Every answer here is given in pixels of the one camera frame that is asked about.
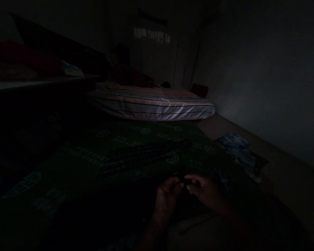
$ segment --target red cloth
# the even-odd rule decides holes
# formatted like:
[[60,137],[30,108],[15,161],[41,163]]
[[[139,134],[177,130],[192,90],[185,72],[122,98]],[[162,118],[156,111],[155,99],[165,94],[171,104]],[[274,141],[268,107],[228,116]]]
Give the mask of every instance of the red cloth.
[[134,68],[124,65],[116,65],[112,70],[112,77],[121,85],[132,85],[142,88],[159,88],[154,80],[136,71]]
[[14,41],[0,42],[0,63],[23,64],[36,71],[40,77],[64,74],[60,59]]

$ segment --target finger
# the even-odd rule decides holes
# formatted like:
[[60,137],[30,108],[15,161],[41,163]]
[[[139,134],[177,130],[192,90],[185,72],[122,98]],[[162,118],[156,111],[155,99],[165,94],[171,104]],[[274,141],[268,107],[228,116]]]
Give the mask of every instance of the finger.
[[171,187],[179,183],[180,179],[178,177],[169,177],[164,181],[165,188],[170,191]]
[[185,175],[185,179],[189,180],[192,179],[192,183],[195,184],[195,181],[199,181],[201,184],[201,187],[205,185],[206,178],[201,176],[200,174],[187,174]]
[[199,197],[200,189],[194,185],[187,185],[186,188],[189,190],[189,193],[194,194],[196,197]]
[[184,183],[183,183],[183,182],[177,184],[177,185],[175,186],[173,192],[172,192],[173,195],[174,195],[175,197],[178,197],[178,196],[180,195],[180,193],[181,193],[181,191],[182,191],[183,188],[184,188]]

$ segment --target cloth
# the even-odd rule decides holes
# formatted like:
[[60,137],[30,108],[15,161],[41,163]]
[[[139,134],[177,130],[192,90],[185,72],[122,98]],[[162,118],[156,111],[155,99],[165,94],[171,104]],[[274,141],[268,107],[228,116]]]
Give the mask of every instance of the cloth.
[[0,63],[0,80],[30,80],[38,77],[37,72],[23,64]]
[[0,42],[0,64],[21,64],[40,77],[63,75],[62,61],[53,55],[29,48],[14,41]]
[[235,164],[242,167],[255,166],[256,158],[248,150],[250,144],[240,135],[228,132],[220,138],[217,144],[226,151]]
[[136,71],[134,68],[125,65],[116,65],[112,69],[112,77],[121,85],[132,85],[142,88],[159,88],[154,84],[154,80]]
[[236,250],[223,219],[208,213],[182,220],[169,227],[167,250]]
[[171,88],[170,83],[167,82],[167,81],[163,82],[161,86],[164,87],[164,88]]
[[[175,149],[172,157],[162,162],[137,170],[128,170],[111,178],[95,178],[102,171],[108,151],[151,142],[182,139],[191,140],[193,146],[184,151]],[[312,250],[308,248],[305,232],[293,224],[294,218],[283,213],[281,206],[272,202],[250,181],[243,170],[232,163],[196,124],[189,121],[131,120],[105,120],[93,127],[85,128],[70,137],[69,142],[64,143],[8,191],[0,199],[0,250],[17,248],[39,250],[56,211],[60,210],[64,202],[80,198],[84,194],[143,180],[146,177],[177,172],[180,168],[184,173],[203,175],[208,175],[213,170],[219,172],[219,176],[223,176],[228,183],[228,200],[248,222],[249,227],[267,243],[269,250],[282,246],[288,247],[289,250]],[[102,227],[95,221],[94,234],[90,238],[100,239]],[[121,239],[119,245],[133,246],[134,241],[134,237],[128,236]]]

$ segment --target hand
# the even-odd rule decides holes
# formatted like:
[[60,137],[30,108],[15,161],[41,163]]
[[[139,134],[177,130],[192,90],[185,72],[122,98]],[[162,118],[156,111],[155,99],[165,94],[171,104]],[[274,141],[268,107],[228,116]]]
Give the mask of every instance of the hand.
[[166,226],[174,212],[178,196],[184,187],[184,183],[179,182],[178,177],[170,177],[157,188],[156,206],[152,220],[161,227]]
[[[190,194],[194,194],[209,209],[217,213],[224,212],[227,208],[226,202],[210,178],[199,174],[187,174],[185,179],[192,180],[192,184],[186,186]],[[196,181],[200,182],[200,187],[195,186]]]

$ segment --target mattress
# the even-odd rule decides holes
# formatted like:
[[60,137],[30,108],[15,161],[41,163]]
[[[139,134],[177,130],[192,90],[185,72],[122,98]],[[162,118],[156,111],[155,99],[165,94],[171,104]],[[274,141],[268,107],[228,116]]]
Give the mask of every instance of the mattress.
[[87,95],[104,112],[126,119],[197,120],[215,114],[211,102],[182,88],[152,89],[108,82],[97,83],[96,90]]

